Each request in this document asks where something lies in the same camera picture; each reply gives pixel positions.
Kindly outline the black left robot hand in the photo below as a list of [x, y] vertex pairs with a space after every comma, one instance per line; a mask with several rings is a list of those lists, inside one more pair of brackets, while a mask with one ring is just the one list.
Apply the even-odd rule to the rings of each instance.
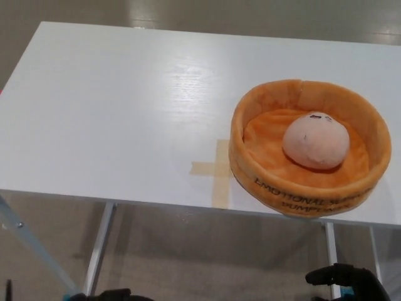
[[99, 295], [85, 295], [78, 293], [72, 296], [65, 296], [63, 300], [67, 301], [124, 301], [129, 300], [131, 290], [129, 288], [119, 288], [114, 290], [106, 290]]

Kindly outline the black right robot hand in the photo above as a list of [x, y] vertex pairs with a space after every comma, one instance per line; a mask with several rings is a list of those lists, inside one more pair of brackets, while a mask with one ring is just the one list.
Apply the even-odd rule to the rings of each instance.
[[351, 287], [353, 294], [345, 294], [333, 300], [390, 301], [390, 297], [378, 278], [366, 268], [334, 263], [306, 274], [305, 280], [311, 285], [339, 285]]

